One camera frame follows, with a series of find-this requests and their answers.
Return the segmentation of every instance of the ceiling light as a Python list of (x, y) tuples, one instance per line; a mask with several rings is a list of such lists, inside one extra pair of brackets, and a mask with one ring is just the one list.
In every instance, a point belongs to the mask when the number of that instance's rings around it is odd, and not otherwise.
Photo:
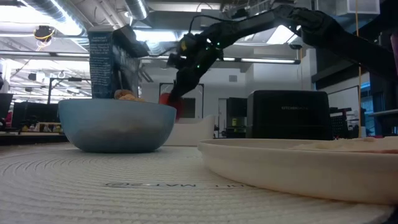
[(34, 34), (0, 34), (0, 37), (33, 37)]
[(152, 57), (152, 56), (148, 56), (148, 57), (142, 57), (140, 58), (142, 59), (161, 59), (161, 60), (168, 60), (169, 56), (157, 56), (157, 57)]
[(50, 56), (47, 52), (18, 52), (10, 50), (0, 50), (0, 55)]
[[(13, 97), (18, 98), (39, 98), (47, 99), (47, 95), (31, 95), (31, 94), (14, 94)], [(51, 95), (51, 98), (61, 98), (61, 99), (91, 99), (90, 96), (62, 96), (62, 95)]]
[(163, 42), (163, 41), (177, 41), (175, 32), (172, 31), (154, 31), (154, 30), (135, 30), (138, 41), (151, 41), (151, 42)]
[(297, 35), (293, 35), (293, 37), (291, 37), (288, 41), (287, 41), (287, 43), (289, 43), (289, 44), (291, 44), (295, 39), (297, 39), (298, 38), (298, 36)]
[(80, 90), (76, 88), (67, 88), (67, 91), (69, 91), (70, 93), (80, 93)]
[(269, 58), (242, 58), (242, 62), (252, 63), (295, 63), (295, 60), (269, 59)]
[(57, 53), (57, 56), (59, 56), (59, 57), (84, 57), (84, 58), (88, 58), (88, 57), (90, 57), (90, 54), (84, 54), (84, 53)]
[(234, 62), (235, 58), (224, 58), (225, 62)]
[(58, 78), (65, 78), (67, 75), (64, 72), (58, 74)]
[(267, 44), (284, 44), (286, 43), (294, 33), (290, 31), (288, 28), (285, 26), (279, 26), (276, 28), (275, 32), (272, 34), (272, 36), (269, 38), (267, 41)]

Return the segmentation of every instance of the bowl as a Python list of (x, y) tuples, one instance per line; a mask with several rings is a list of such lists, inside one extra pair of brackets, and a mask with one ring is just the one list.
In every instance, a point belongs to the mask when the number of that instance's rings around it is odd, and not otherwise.
[(63, 132), (77, 148), (135, 153), (154, 151), (166, 142), (176, 109), (128, 100), (62, 100), (59, 114)]

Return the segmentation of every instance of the black box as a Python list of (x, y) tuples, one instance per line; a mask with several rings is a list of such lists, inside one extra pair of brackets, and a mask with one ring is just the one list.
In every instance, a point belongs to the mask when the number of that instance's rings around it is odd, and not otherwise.
[(290, 90), (251, 93), (246, 137), (332, 140), (328, 95)]

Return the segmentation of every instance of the red object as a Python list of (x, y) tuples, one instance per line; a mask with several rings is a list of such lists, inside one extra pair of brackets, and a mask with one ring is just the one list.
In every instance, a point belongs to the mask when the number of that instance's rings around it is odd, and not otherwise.
[(179, 120), (181, 118), (182, 110), (183, 110), (183, 105), (182, 105), (182, 100), (179, 99), (176, 102), (169, 102), (169, 96), (170, 93), (163, 93), (159, 97), (159, 103), (163, 105), (169, 105), (177, 109), (177, 115), (175, 117), (176, 120)]

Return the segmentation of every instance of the fluorescent light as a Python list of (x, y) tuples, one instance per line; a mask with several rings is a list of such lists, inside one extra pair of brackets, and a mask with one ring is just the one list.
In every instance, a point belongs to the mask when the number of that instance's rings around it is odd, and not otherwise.
[(83, 53), (57, 53), (59, 57), (90, 57), (90, 54)]
[(36, 11), (33, 7), (0, 6), (0, 12), (0, 22), (11, 24), (50, 25), (54, 21), (51, 17)]
[(76, 88), (67, 88), (67, 91), (71, 91), (72, 93), (79, 93), (80, 90), (76, 89)]
[(252, 63), (294, 63), (295, 60), (269, 59), (269, 58), (242, 58), (242, 62)]
[(161, 60), (168, 60), (169, 56), (157, 56), (157, 57), (151, 57), (151, 56), (146, 56), (146, 57), (142, 57), (140, 58), (142, 59), (161, 59)]
[(272, 34), (272, 36), (269, 38), (267, 41), (267, 44), (284, 44), (286, 43), (294, 33), (290, 31), (288, 28), (285, 26), (279, 26), (276, 28), (275, 32)]
[(292, 43), (293, 41), (295, 41), (297, 38), (298, 38), (297, 35), (293, 35), (293, 37), (291, 37), (291, 38), (287, 41), (287, 43), (288, 43), (288, 44), (291, 44), (291, 43)]
[(0, 37), (33, 37), (33, 36), (34, 36), (33, 34), (0, 34)]
[(10, 50), (0, 50), (0, 55), (50, 56), (47, 52), (18, 52)]
[(172, 31), (154, 31), (154, 30), (135, 30), (138, 41), (151, 41), (151, 42), (163, 42), (163, 41), (177, 41), (175, 32)]
[(225, 62), (234, 62), (235, 58), (224, 58)]
[[(38, 98), (47, 99), (47, 95), (30, 95), (30, 94), (14, 94), (13, 97), (18, 98)], [(67, 98), (67, 99), (91, 99), (90, 96), (63, 96), (63, 95), (51, 95), (51, 98)]]
[(366, 88), (366, 87), (370, 87), (371, 83), (370, 82), (365, 82), (361, 84), (361, 88)]

